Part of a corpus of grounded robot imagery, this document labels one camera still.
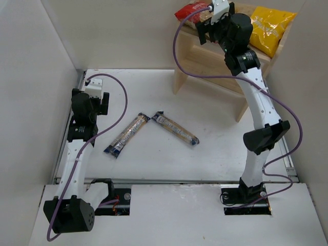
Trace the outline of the red clear pasta bag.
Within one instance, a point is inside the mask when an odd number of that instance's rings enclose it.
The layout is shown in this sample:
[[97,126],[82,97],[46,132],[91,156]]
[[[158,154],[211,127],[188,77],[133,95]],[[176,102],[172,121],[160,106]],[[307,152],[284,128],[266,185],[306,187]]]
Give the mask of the red clear pasta bag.
[[[188,15],[193,12],[206,8],[209,5],[206,1],[190,1],[187,5],[178,10],[174,15],[178,21],[184,20]],[[209,10],[199,12],[192,17],[190,17],[185,24],[196,30],[196,24],[199,22],[204,22],[211,18],[213,13]]]

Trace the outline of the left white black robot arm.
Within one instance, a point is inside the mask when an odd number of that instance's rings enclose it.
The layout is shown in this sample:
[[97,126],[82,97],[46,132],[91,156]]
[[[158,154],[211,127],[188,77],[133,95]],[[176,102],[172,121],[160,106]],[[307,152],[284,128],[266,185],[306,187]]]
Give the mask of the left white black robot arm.
[[84,186],[89,157],[94,149],[94,136],[99,115],[107,115],[109,93],[100,97],[74,89],[66,142],[63,175],[52,200],[44,203],[43,211],[49,221],[50,232],[55,234],[89,232],[93,229],[95,211],[112,191],[109,179],[94,180],[87,189]]

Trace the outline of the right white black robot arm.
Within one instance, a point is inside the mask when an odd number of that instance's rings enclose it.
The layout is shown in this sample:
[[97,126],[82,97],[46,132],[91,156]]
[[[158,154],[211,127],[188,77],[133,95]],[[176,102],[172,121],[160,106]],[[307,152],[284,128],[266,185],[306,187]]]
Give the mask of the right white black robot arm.
[[213,1],[209,5],[213,16],[196,25],[201,44],[206,35],[217,42],[224,51],[224,61],[235,77],[246,98],[253,117],[254,130],[243,135],[247,159],[237,188],[224,189],[222,199],[229,205],[251,203],[265,193],[263,167],[270,150],[290,129],[267,97],[262,78],[261,64],[250,46],[253,31],[248,15],[234,12],[234,4],[228,1]]

